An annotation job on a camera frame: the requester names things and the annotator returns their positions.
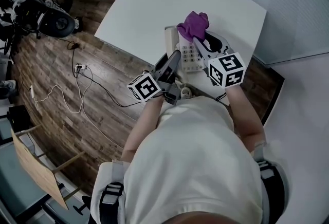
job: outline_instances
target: white cube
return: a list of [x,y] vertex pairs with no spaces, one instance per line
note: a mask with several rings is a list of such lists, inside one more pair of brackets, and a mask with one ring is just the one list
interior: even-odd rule
[[242,83],[245,73],[246,66],[237,52],[208,62],[209,78],[224,89]]
[[138,101],[146,102],[161,91],[161,88],[149,73],[141,74],[133,79],[128,85]]

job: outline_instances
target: wooden chair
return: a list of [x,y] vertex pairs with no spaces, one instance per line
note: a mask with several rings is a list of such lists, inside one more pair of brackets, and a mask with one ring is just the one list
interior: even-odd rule
[[21,135],[29,133],[40,126],[41,125],[37,125],[31,129],[21,131],[17,134],[15,134],[13,130],[11,130],[16,153],[20,161],[20,164],[22,165],[24,170],[31,176],[31,178],[37,183],[37,185],[47,194],[52,196],[52,198],[55,201],[57,201],[63,208],[68,210],[68,207],[66,205],[66,200],[68,200],[76,192],[78,192],[81,189],[81,187],[75,189],[73,192],[63,197],[60,189],[58,188],[55,174],[58,173],[60,170],[64,169],[65,167],[67,167],[68,165],[70,165],[71,163],[73,163],[82,155],[84,155],[85,151],[77,154],[76,156],[66,161],[56,169],[50,170],[39,160],[39,158],[45,154],[39,156],[32,154],[30,150],[25,146],[25,144],[19,139]]

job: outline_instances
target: power strip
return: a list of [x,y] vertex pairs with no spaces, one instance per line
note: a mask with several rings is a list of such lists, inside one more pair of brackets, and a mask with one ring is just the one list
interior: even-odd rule
[[33,85],[31,85],[31,87],[30,87],[30,93],[31,93],[32,99],[34,99],[35,95],[34,95]]

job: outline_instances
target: hand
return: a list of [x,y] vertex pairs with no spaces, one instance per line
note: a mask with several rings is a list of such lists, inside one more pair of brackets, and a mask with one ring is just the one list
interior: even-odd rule
[[241,89],[241,87],[240,87],[240,85],[234,85],[234,86],[231,86],[231,87],[228,87],[228,88],[225,88],[225,92],[226,93],[230,93],[230,92],[234,92],[234,91],[236,91],[236,90],[240,90]]
[[156,103],[161,102],[161,103],[163,103],[163,101],[164,101],[165,99],[166,99],[166,98],[165,98],[163,92],[159,92],[158,95],[156,95],[155,97],[149,99],[148,102],[156,102]]

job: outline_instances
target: purple cloth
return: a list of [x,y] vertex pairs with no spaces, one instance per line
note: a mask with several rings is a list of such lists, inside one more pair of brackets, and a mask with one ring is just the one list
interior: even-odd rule
[[197,37],[202,41],[205,40],[205,30],[209,27],[208,16],[205,13],[198,15],[192,11],[185,19],[184,23],[177,25],[179,33],[189,42],[193,41],[193,37]]

